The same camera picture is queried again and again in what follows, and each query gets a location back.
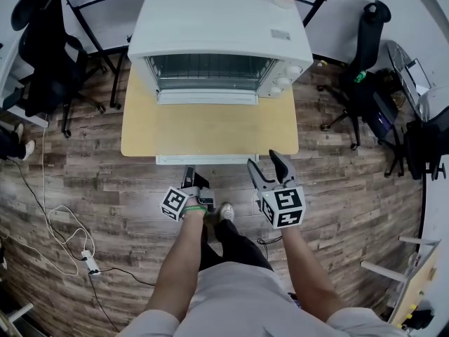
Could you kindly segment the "black office chair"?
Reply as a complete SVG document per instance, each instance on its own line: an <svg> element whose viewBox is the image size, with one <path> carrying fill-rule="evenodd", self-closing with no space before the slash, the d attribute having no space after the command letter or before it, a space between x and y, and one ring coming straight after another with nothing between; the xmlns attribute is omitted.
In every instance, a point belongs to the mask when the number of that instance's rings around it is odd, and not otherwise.
<svg viewBox="0 0 449 337"><path fill-rule="evenodd" d="M333 122L321 125L321 130L327 131L336 123L349 117L356 138L356 142L351 144L352 150L357 150L361 145L358 120L362 119L368 125L369 114L373 107L373 93L378 91L389 95L382 89L376 74L368 70L377 62L382 30L384 24L390 20L391 12L387 5L380 0L364 6L358 23L356 55L347 69L339 76L340 89L336 91L327 85L317 87L318 91L329 92L336 101L344 106L343 113ZM367 71L366 78L359 84L354 83L354 78L362 70Z"/></svg>
<svg viewBox="0 0 449 337"><path fill-rule="evenodd" d="M388 178L396 165L399 165L398 176L404 176L403 163L406 162L413 179L419 180L429 174L437 180L440 173L446 177L445 164L441 157L449 155L449 106L427 122L414 120L406 124L400 140L395 127L392 128L394 143L385 139L378 140L394 153L390 169L384 173Z"/></svg>
<svg viewBox="0 0 449 337"><path fill-rule="evenodd" d="M107 68L98 64L87 69L88 54L81 42L65 31L61 0L19 0L11 13L11 26L23 31L18 54L34 68L25 115L50 114L62 106L62 134L71 137L67 120L74 99L84 101L99 113L105 107L82 94L83 85Z"/></svg>

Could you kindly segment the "wooden desk with white legs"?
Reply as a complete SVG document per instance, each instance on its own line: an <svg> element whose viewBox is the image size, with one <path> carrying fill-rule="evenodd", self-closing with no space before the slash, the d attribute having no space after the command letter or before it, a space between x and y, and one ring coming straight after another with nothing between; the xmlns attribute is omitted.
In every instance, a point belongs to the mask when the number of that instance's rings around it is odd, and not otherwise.
<svg viewBox="0 0 449 337"><path fill-rule="evenodd" d="M421 257L417 263L411 264L411 270L409 272L395 272L366 260L362 260L360 266L399 283L398 298L388 322L395 327L403 328L405 322L411 320L414 311L416 311L418 305L424 298L425 289L436 276L436 261L441 240L428 240L405 236L399 236L398 240L417 246L430 246L431 248L425 257Z"/></svg>

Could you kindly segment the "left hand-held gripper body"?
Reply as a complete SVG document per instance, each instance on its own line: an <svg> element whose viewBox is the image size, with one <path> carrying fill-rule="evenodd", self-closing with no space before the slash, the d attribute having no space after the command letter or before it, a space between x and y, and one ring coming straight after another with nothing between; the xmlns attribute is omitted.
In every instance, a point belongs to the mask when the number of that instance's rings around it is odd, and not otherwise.
<svg viewBox="0 0 449 337"><path fill-rule="evenodd" d="M174 188L169 187L161 202L161 212L163 215L174 221L179 221L185 214L184 207L189 199L195 197L198 205L207 207L208 212L215 209L215 193L209 188L188 187Z"/></svg>

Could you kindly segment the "open silver laptop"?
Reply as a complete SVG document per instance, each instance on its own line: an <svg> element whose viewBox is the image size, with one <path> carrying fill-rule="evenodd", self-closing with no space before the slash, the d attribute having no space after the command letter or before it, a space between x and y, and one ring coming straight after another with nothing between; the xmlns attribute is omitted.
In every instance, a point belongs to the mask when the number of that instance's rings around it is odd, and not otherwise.
<svg viewBox="0 0 449 337"><path fill-rule="evenodd" d="M418 59L411 60L404 65L401 77L415 100L431 89L431 84Z"/></svg>

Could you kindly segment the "person's left forearm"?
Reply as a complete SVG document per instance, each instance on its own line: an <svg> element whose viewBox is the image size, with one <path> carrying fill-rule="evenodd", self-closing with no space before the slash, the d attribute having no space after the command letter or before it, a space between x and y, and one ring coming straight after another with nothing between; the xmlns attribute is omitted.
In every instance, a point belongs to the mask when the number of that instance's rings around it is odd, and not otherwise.
<svg viewBox="0 0 449 337"><path fill-rule="evenodd" d="M204 211L188 211L174 245L164 260L147 310L160 310L181 322L196 291L201 263Z"/></svg>

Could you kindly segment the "metal oven rack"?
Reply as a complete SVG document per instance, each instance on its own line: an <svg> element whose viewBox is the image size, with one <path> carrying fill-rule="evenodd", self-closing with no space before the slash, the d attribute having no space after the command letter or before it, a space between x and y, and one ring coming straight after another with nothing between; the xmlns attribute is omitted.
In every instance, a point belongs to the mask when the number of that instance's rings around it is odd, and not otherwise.
<svg viewBox="0 0 449 337"><path fill-rule="evenodd" d="M274 64L269 58L227 54L175 54L146 58L157 79L261 80Z"/></svg>

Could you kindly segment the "person's white shirt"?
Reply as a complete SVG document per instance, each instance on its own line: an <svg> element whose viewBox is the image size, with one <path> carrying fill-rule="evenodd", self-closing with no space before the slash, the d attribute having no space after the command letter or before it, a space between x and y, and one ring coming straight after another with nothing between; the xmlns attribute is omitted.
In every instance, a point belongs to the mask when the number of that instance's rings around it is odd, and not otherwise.
<svg viewBox="0 0 449 337"><path fill-rule="evenodd" d="M228 262L199 273L182 321L161 310L148 310L117 337L408 336L368 308L343 308L322 322L294 303L271 270Z"/></svg>

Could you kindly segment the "white power strip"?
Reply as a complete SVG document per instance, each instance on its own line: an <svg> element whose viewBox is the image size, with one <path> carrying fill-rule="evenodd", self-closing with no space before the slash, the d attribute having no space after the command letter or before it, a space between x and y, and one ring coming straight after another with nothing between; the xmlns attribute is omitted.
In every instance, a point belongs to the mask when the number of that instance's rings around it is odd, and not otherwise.
<svg viewBox="0 0 449 337"><path fill-rule="evenodd" d="M97 262L95 261L92 253L89 250L83 250L81 252L82 255L82 261L86 264L87 268L88 268L88 272L91 275L100 275L101 274L101 270L97 264Z"/></svg>

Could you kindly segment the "person's right forearm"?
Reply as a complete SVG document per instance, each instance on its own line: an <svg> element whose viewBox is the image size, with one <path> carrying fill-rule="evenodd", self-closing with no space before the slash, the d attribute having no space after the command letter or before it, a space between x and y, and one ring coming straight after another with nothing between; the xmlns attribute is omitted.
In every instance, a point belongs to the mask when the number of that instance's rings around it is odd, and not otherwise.
<svg viewBox="0 0 449 337"><path fill-rule="evenodd" d="M290 279L302 309L327 322L345 308L327 272L315 258L298 227L281 231Z"/></svg>

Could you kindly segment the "person's right shoe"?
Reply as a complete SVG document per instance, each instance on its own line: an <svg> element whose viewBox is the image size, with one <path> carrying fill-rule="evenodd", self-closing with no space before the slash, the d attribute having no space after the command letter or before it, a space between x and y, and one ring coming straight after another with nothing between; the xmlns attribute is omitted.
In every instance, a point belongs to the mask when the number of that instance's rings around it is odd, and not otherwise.
<svg viewBox="0 0 449 337"><path fill-rule="evenodd" d="M235 212L234 207L229 202L224 202L219 211L219 219L220 221L228 220L230 222L234 222Z"/></svg>

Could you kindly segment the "white oven door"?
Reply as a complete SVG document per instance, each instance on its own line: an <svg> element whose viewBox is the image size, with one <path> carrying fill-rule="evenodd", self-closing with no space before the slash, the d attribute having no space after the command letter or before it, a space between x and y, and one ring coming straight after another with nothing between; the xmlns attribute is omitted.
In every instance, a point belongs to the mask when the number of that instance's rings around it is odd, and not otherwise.
<svg viewBox="0 0 449 337"><path fill-rule="evenodd" d="M159 105L258 105L258 95L245 90L173 89L157 96Z"/></svg>

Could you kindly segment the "dark bag with purple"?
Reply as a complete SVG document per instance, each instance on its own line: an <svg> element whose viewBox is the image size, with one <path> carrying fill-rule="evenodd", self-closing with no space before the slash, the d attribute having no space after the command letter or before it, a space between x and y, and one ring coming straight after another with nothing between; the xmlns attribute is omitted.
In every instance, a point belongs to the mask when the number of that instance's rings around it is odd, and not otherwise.
<svg viewBox="0 0 449 337"><path fill-rule="evenodd" d="M368 125L377 138L383 139L396 121L398 108L390 95L378 91L373 93L372 106Z"/></svg>

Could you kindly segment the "light wooden table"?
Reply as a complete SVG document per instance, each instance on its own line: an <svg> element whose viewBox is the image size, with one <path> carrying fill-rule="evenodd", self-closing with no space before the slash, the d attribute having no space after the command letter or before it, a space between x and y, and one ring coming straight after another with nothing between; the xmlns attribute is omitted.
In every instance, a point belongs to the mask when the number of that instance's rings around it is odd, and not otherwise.
<svg viewBox="0 0 449 337"><path fill-rule="evenodd" d="M125 162L116 174L122 186L161 192L180 182L193 156L213 160L198 165L213 187L250 190L246 161L270 150L286 156L299 150L292 91L257 106L159 105L130 71L121 132Z"/></svg>

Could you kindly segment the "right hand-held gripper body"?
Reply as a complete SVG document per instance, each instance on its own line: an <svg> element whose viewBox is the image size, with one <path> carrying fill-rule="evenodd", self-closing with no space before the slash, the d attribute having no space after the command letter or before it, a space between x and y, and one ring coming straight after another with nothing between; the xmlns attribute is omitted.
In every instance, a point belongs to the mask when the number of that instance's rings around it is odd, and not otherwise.
<svg viewBox="0 0 449 337"><path fill-rule="evenodd" d="M277 183L258 178L257 198L259 210L274 229L302 224L307 207L303 188L295 179Z"/></svg>

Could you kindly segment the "person's black trousers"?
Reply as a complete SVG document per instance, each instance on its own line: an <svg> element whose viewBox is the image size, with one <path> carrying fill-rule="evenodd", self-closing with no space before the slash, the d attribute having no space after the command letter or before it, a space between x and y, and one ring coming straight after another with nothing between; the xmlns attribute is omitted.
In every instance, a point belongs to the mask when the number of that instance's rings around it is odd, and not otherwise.
<svg viewBox="0 0 449 337"><path fill-rule="evenodd" d="M260 249L249 238L239 234L232 221L222 219L213 229L216 239L222 245L222 256L219 256L209 246L208 228L203 224L200 271L225 262L252 265L273 271Z"/></svg>

